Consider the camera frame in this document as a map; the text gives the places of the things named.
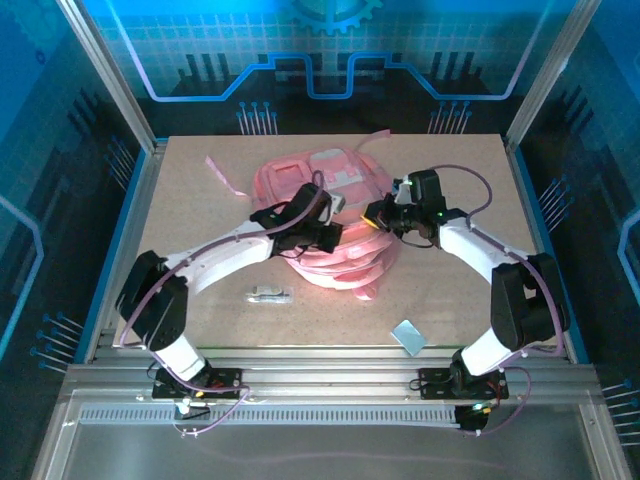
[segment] black mounting plate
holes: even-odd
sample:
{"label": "black mounting plate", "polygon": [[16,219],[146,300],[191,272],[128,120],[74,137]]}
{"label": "black mounting plate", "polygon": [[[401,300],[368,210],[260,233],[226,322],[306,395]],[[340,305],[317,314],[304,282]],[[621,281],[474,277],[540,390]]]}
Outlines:
{"label": "black mounting plate", "polygon": [[[242,370],[239,368],[212,368],[209,370],[209,383],[207,388],[234,387],[242,384]],[[153,383],[151,397],[155,400],[182,399],[184,397],[194,397],[198,400],[228,398],[240,398],[240,391],[225,393],[203,393],[196,395],[197,390],[187,390],[178,383],[164,368],[156,372],[156,379]]]}
{"label": "black mounting plate", "polygon": [[[509,398],[509,387],[504,373],[499,371],[486,375],[486,382],[500,386],[500,398]],[[448,368],[420,368],[418,380],[420,385],[420,398],[422,400],[493,400],[496,392],[486,385],[486,388],[475,390],[473,396],[461,397],[453,393],[451,370]]]}

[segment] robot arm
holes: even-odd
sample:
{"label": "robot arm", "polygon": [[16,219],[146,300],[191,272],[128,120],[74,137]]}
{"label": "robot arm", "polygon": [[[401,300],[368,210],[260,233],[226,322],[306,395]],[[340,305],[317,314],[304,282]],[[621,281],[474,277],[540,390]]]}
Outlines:
{"label": "robot arm", "polygon": [[412,230],[473,268],[491,285],[491,328],[476,342],[456,353],[451,366],[461,391],[476,377],[489,374],[535,342],[554,336],[551,311],[541,286],[525,266],[540,274],[554,299],[563,331],[569,328],[564,296],[555,261],[548,254],[529,255],[503,246],[495,237],[467,224],[467,214],[447,209],[434,170],[394,180],[392,193],[368,206],[363,218],[399,238]]}
{"label": "robot arm", "polygon": [[344,198],[324,191],[318,194],[304,218],[284,230],[278,228],[300,217],[316,198],[318,188],[307,183],[290,202],[255,212],[238,228],[208,244],[219,243],[219,246],[197,257],[201,247],[166,258],[148,251],[137,258],[116,303],[125,320],[130,319],[159,279],[186,263],[151,297],[131,327],[147,349],[182,381],[202,388],[210,388],[215,383],[208,361],[184,335],[190,295],[197,295],[227,275],[281,252],[316,248],[332,253],[339,244],[342,226],[331,219],[342,209]]}

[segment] glass panel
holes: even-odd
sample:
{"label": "glass panel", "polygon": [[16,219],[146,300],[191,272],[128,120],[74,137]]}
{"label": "glass panel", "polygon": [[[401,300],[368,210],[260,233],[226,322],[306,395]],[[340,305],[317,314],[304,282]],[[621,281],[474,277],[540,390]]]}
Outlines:
{"label": "glass panel", "polygon": [[85,3],[168,136],[504,132],[574,1]]}
{"label": "glass panel", "polygon": [[55,2],[1,2],[0,32],[0,478],[8,479],[30,476],[140,148]]}
{"label": "glass panel", "polygon": [[[603,1],[521,145],[589,356],[605,386],[633,383],[612,404],[640,385],[638,18],[638,2]],[[616,418],[638,431],[637,413]]]}

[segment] wooden table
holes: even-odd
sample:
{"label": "wooden table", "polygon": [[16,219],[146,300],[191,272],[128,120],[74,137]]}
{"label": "wooden table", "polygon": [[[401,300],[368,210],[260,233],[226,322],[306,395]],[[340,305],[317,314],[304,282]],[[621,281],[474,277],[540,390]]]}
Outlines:
{"label": "wooden table", "polygon": [[[215,159],[230,182],[250,192],[258,167],[275,157],[351,146],[361,135],[172,137],[160,170],[140,252],[180,252],[223,235],[251,213],[205,164]],[[394,177],[440,163],[482,173],[492,206],[475,222],[520,249],[533,251],[525,215],[498,135],[394,135],[363,147]],[[470,211],[486,199],[483,185],[455,171],[440,173],[449,208]],[[291,305],[248,304],[254,285],[291,286]],[[409,319],[430,345],[464,345],[489,327],[490,287],[461,260],[442,251],[403,246],[378,298],[357,300],[303,280],[282,259],[230,275],[189,303],[187,335],[200,347],[267,345],[395,345],[391,330]]]}

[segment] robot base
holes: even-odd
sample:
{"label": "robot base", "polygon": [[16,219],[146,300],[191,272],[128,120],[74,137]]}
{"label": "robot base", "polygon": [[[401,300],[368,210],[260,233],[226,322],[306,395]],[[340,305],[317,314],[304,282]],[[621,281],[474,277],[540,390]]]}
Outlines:
{"label": "robot base", "polygon": [[[205,368],[205,375],[198,375],[197,385],[202,388],[231,388],[242,383],[242,370],[239,368]],[[240,391],[225,393],[205,393],[198,390],[188,390],[177,382],[169,372],[161,368],[156,373],[151,396],[154,400],[179,400],[192,397],[194,400],[238,399]]]}

